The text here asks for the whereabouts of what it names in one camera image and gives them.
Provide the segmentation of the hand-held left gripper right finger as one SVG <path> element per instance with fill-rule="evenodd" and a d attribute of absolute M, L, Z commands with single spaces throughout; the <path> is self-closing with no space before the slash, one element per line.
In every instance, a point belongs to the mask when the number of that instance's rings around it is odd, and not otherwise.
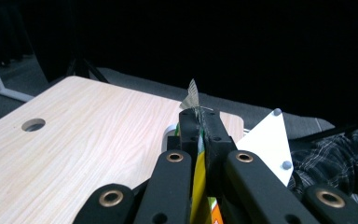
<path fill-rule="evenodd" d="M 206 187 L 209 196 L 222 196 L 227 155 L 237 148 L 220 119 L 220 113 L 210 109 L 201 112 L 204 131 Z"/>

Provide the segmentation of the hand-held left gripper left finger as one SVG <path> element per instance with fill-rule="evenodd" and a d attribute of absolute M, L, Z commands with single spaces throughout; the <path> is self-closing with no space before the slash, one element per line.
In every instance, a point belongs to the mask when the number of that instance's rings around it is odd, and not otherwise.
<path fill-rule="evenodd" d="M 193 109 L 186 109 L 179 113 L 178 135 L 181 149 L 190 156 L 198 154 L 199 125 Z"/>

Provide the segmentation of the yellow pouch with green cap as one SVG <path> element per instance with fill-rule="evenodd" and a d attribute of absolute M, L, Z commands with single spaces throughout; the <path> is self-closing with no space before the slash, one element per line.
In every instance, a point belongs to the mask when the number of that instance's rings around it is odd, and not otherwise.
<path fill-rule="evenodd" d="M 199 91 L 195 79 L 191 79 L 187 88 L 187 97 L 180 104 L 182 109 L 191 109 L 196 116 L 197 150 L 192 185 L 190 224 L 224 224 L 218 201 L 209 197 L 206 191 L 206 140 L 204 112 L 200 106 Z"/>

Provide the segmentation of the black stand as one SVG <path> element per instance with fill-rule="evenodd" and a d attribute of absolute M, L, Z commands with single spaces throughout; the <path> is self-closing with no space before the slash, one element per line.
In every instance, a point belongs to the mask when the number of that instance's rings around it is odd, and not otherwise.
<path fill-rule="evenodd" d="M 67 77 L 78 76 L 84 78 L 90 78 L 90 75 L 94 75 L 99 81 L 108 83 L 108 80 L 91 62 L 74 53 L 71 54 L 65 75 Z"/>

